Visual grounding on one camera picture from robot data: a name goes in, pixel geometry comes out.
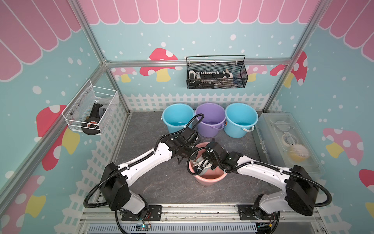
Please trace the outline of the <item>pink bucket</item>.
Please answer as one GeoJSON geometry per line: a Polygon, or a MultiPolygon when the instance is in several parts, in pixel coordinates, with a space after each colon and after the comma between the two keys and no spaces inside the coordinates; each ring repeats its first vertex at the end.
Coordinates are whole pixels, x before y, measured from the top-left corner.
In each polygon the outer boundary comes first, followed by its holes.
{"type": "MultiPolygon", "coordinates": [[[[196,147],[201,148],[205,147],[208,145],[208,142],[203,142],[197,144],[196,147]]],[[[197,159],[201,157],[201,155],[205,152],[205,150],[201,150],[197,153],[197,159]]],[[[190,171],[193,170],[193,161],[190,160],[189,162],[189,169],[190,171]]],[[[206,173],[203,175],[194,175],[194,178],[202,185],[210,186],[213,185],[214,183],[217,183],[221,180],[223,180],[227,176],[226,173],[223,172],[220,168],[215,168],[214,170],[208,169],[206,173]]]]}

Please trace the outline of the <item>teal bucket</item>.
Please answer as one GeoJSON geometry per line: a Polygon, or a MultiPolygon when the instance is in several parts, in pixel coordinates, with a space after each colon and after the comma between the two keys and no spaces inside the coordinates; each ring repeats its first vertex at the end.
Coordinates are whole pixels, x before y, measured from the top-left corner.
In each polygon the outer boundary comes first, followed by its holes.
{"type": "Polygon", "coordinates": [[[232,138],[242,138],[255,129],[259,115],[254,108],[244,103],[233,103],[225,109],[224,131],[232,138]]]}
{"type": "Polygon", "coordinates": [[[182,130],[194,117],[195,111],[186,104],[177,103],[167,107],[162,113],[162,121],[167,126],[169,133],[182,130]]]}

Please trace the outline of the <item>purple bucket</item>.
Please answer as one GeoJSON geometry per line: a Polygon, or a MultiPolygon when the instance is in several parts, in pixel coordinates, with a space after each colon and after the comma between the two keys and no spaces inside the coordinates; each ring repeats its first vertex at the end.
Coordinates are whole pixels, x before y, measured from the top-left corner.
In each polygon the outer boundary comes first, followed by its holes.
{"type": "Polygon", "coordinates": [[[215,103],[204,103],[199,105],[195,114],[203,114],[203,120],[198,124],[198,132],[203,137],[215,137],[225,127],[225,109],[215,103]]]}

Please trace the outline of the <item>light green cloth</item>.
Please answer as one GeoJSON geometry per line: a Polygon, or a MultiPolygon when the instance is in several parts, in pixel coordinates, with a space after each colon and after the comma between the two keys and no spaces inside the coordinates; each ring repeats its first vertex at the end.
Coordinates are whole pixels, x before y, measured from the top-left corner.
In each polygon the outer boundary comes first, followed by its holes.
{"type": "Polygon", "coordinates": [[[193,162],[193,170],[196,175],[204,175],[211,166],[212,164],[208,158],[198,158],[193,162]]]}

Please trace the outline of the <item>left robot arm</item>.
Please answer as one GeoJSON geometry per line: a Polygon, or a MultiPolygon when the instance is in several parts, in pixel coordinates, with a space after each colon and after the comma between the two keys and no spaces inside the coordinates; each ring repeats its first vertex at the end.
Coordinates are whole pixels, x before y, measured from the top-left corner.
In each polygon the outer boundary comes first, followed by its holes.
{"type": "Polygon", "coordinates": [[[115,165],[108,164],[97,184],[83,201],[85,208],[108,206],[115,212],[119,223],[118,212],[130,212],[137,220],[144,220],[150,215],[150,207],[141,195],[129,190],[129,187],[154,167],[176,157],[179,162],[196,154],[198,132],[197,125],[204,119],[203,114],[195,115],[181,130],[162,135],[155,146],[136,159],[115,165]]]}

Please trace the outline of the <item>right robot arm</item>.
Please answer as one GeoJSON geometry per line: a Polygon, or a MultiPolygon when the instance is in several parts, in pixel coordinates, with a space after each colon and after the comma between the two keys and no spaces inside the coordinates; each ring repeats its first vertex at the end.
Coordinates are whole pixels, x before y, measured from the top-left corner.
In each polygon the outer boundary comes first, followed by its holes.
{"type": "Polygon", "coordinates": [[[238,152],[228,152],[215,141],[204,147],[193,147],[188,157],[187,170],[193,176],[219,168],[226,174],[238,173],[278,187],[279,192],[261,194],[256,198],[253,206],[257,213],[292,210],[311,216],[315,208],[325,207],[332,202],[331,193],[312,180],[306,170],[298,165],[293,168],[270,165],[238,152]]]}

